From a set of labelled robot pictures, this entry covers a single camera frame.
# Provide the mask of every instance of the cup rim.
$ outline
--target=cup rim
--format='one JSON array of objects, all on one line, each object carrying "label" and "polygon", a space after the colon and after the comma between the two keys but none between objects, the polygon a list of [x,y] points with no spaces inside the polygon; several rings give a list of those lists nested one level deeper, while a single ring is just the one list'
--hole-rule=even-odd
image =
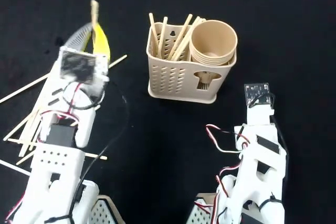
[{"label": "cup rim", "polygon": [[223,56],[217,56],[217,57],[212,57],[212,58],[225,58],[225,57],[227,57],[228,55],[232,54],[232,53],[236,50],[236,48],[237,48],[237,45],[238,45],[238,36],[237,36],[237,34],[236,34],[236,31],[233,29],[232,26],[230,26],[228,23],[225,23],[225,22],[220,21],[220,20],[210,19],[210,20],[206,20],[206,21],[204,21],[204,22],[202,22],[202,23],[199,23],[197,26],[195,26],[195,28],[193,29],[193,31],[192,31],[192,33],[191,33],[191,35],[190,35],[189,45],[191,45],[191,46],[193,47],[193,49],[195,50],[195,52],[196,52],[197,54],[200,54],[200,55],[202,55],[202,56],[205,55],[205,54],[201,53],[199,50],[197,50],[197,48],[194,46],[194,44],[193,44],[193,33],[194,33],[195,29],[196,29],[198,26],[200,26],[200,25],[202,25],[202,24],[205,24],[205,23],[207,23],[207,22],[221,23],[221,24],[227,26],[229,29],[231,29],[231,31],[233,32],[233,34],[234,34],[234,36],[235,36],[235,46],[230,50],[230,52],[228,52],[227,54],[225,54],[225,55],[223,55]]}]

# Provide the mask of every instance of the black wire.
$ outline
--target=black wire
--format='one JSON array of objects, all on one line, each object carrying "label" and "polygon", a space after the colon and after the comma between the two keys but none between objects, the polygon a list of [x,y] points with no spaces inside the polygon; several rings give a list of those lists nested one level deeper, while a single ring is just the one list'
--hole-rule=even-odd
[{"label": "black wire", "polygon": [[[74,83],[74,82],[72,81],[72,82],[68,83],[68,85],[66,85],[66,87],[64,88],[64,91],[63,91],[63,92],[65,92],[65,91],[67,90],[67,88],[69,87],[69,85],[72,84],[72,83]],[[88,110],[88,109],[94,108],[94,107],[96,107],[96,106],[99,105],[100,100],[101,100],[101,98],[102,98],[103,95],[104,95],[105,85],[106,85],[106,84],[104,84],[104,86],[103,86],[103,88],[102,88],[102,90],[101,90],[99,96],[95,99],[95,101],[93,101],[90,105],[87,105],[87,106],[83,106],[83,107],[75,106],[75,105],[73,105],[71,102],[69,102],[67,99],[65,99],[64,96],[62,96],[62,97],[63,97],[63,100],[70,106],[71,109],[75,109],[75,110]]]},{"label": "black wire", "polygon": [[114,82],[112,82],[112,84],[117,88],[118,92],[121,94],[122,96],[122,100],[125,104],[125,110],[126,110],[126,119],[125,119],[125,124],[122,128],[122,130],[119,132],[119,134],[112,138],[108,143],[107,145],[104,147],[104,149],[98,154],[97,157],[94,158],[94,160],[92,160],[92,162],[89,164],[88,168],[85,170],[85,172],[83,173],[82,175],[82,179],[79,181],[78,185],[77,185],[77,188],[75,190],[75,193],[73,195],[73,199],[72,199],[72,202],[71,202],[71,205],[70,205],[70,209],[69,209],[69,219],[70,221],[72,219],[72,211],[73,209],[75,208],[75,203],[76,203],[76,195],[79,191],[79,188],[80,188],[80,185],[83,183],[84,179],[85,179],[85,176],[87,175],[87,173],[90,171],[91,167],[93,166],[93,164],[104,154],[104,152],[116,141],[118,140],[122,134],[125,132],[125,130],[127,129],[127,126],[128,126],[128,123],[129,123],[129,118],[130,118],[130,109],[129,109],[129,106],[128,106],[128,103],[127,103],[127,100],[126,100],[126,97],[123,95],[123,93],[121,92],[121,90],[119,89],[119,87],[117,86],[117,84],[115,84]]},{"label": "black wire", "polygon": [[263,98],[263,97],[269,97],[269,100],[271,101],[271,108],[273,109],[273,107],[274,107],[274,102],[275,102],[275,95],[272,94],[272,93],[263,93],[263,94],[258,95],[257,97],[255,97],[255,98],[250,102],[250,104],[248,105],[248,107],[249,107],[249,108],[252,108],[252,107],[254,107],[255,105],[258,105],[259,103],[256,103],[256,101],[258,101],[260,98]]},{"label": "black wire", "polygon": [[217,219],[218,219],[223,213],[225,213],[226,210],[227,210],[227,207],[224,208],[224,210],[217,216]]},{"label": "black wire", "polygon": [[285,167],[285,169],[286,169],[286,175],[285,175],[284,181],[283,181],[283,184],[284,184],[283,185],[284,186],[283,187],[283,191],[286,191],[287,185],[288,185],[288,172],[289,172],[289,167],[288,167],[288,165],[289,165],[289,151],[288,151],[288,147],[287,147],[284,135],[282,134],[282,131],[281,131],[281,129],[279,127],[279,124],[278,124],[278,122],[277,122],[277,120],[276,120],[276,118],[275,118],[274,115],[271,115],[271,120],[274,122],[274,125],[277,128],[278,135],[279,135],[279,138],[281,140],[281,145],[284,148],[284,150],[287,152],[287,155],[286,155],[286,167]]}]

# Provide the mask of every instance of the black tablecloth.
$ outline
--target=black tablecloth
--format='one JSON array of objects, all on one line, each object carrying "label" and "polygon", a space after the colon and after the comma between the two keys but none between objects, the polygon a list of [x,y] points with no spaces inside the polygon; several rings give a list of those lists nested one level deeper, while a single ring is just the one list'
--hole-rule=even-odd
[{"label": "black tablecloth", "polygon": [[[90,20],[90,0],[0,0],[0,97],[44,75],[66,40]],[[246,121],[244,83],[269,82],[290,150],[286,223],[327,223],[334,209],[336,109],[335,0],[97,0],[113,59],[109,76],[130,107],[127,132],[88,175],[111,196],[127,223],[183,223],[195,195],[213,192],[215,174],[237,157],[218,152],[204,125],[232,129]],[[189,13],[237,31],[238,61],[211,105],[148,95],[148,13],[182,24]],[[0,105],[4,136],[32,109],[42,84]],[[121,95],[108,85],[87,150],[98,153],[125,122]],[[230,136],[222,148],[233,148]],[[20,146],[0,143],[15,163]],[[29,169],[26,162],[23,167]],[[25,190],[27,177],[0,166],[0,216]]]}]

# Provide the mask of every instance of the white wire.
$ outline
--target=white wire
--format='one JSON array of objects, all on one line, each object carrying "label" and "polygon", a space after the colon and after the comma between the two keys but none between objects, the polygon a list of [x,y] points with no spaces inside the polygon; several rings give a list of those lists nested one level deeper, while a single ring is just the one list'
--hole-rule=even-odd
[{"label": "white wire", "polygon": [[220,147],[218,146],[218,143],[217,143],[216,138],[213,136],[213,134],[211,133],[211,131],[209,130],[208,127],[213,127],[213,128],[215,128],[215,129],[218,129],[218,130],[221,130],[221,128],[219,128],[218,126],[213,125],[213,124],[207,124],[207,125],[205,126],[205,128],[206,128],[206,132],[208,133],[208,136],[209,136],[210,139],[214,142],[216,148],[217,148],[220,152],[223,152],[223,153],[241,153],[241,152],[242,152],[242,151],[226,151],[226,150],[223,150],[222,148],[220,148]]},{"label": "white wire", "polygon": [[219,175],[221,176],[222,173],[224,171],[226,171],[226,170],[235,170],[235,169],[238,169],[239,167],[240,167],[240,163],[238,165],[236,165],[236,166],[226,166],[226,167],[223,167],[223,169],[220,170]]}]

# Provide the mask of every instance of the beige plastic caddy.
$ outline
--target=beige plastic caddy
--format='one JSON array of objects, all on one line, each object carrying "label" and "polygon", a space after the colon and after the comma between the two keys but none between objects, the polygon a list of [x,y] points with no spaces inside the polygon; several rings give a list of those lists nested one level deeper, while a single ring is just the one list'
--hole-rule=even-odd
[{"label": "beige plastic caddy", "polygon": [[[194,31],[191,32],[191,38],[193,38],[193,34],[195,34],[196,32],[197,34],[200,35],[202,34],[203,31],[209,32],[207,28],[205,30],[201,28],[201,26],[205,27],[204,24],[207,22],[219,22],[219,21],[208,20],[198,24],[195,27]],[[228,58],[227,54],[225,57],[223,57],[213,55],[210,52],[199,51],[198,50],[199,47],[200,48],[203,47],[203,45],[199,45],[198,43],[199,36],[192,39],[194,43],[190,42],[188,43],[189,45],[186,45],[177,61],[166,60],[183,27],[169,24],[165,25],[164,28],[164,40],[163,40],[163,46],[161,48],[162,59],[155,57],[156,52],[154,50],[157,47],[155,45],[155,43],[157,42],[154,41],[155,38],[153,36],[153,31],[151,27],[149,30],[148,42],[146,47],[146,53],[148,56],[149,77],[150,77],[148,85],[148,93],[150,94],[150,96],[161,99],[190,101],[199,103],[213,103],[217,98],[217,91],[221,87],[231,67],[237,61],[237,55],[236,55],[237,35],[228,24],[225,25],[233,31],[233,34],[236,37],[236,42],[233,45],[234,46],[233,50],[231,50],[229,61],[226,61],[226,63],[223,66],[210,66],[208,64],[205,65],[203,63],[191,61],[191,60],[198,61],[197,59],[202,59],[202,57],[200,58],[200,56],[203,55],[205,56],[204,57],[205,61],[208,60],[210,63],[214,62],[215,65],[217,64],[217,62],[220,62],[220,60],[218,60],[219,58],[225,58],[225,57],[226,59]],[[157,32],[158,40],[160,40],[161,36],[160,33],[162,27],[163,23],[155,23],[155,30]],[[216,29],[215,31],[212,31],[212,35],[215,34],[214,38],[216,37],[216,33],[223,33],[223,31],[221,29]],[[195,55],[197,59],[191,57],[190,48],[192,49],[192,52],[197,53],[197,55]]]}]

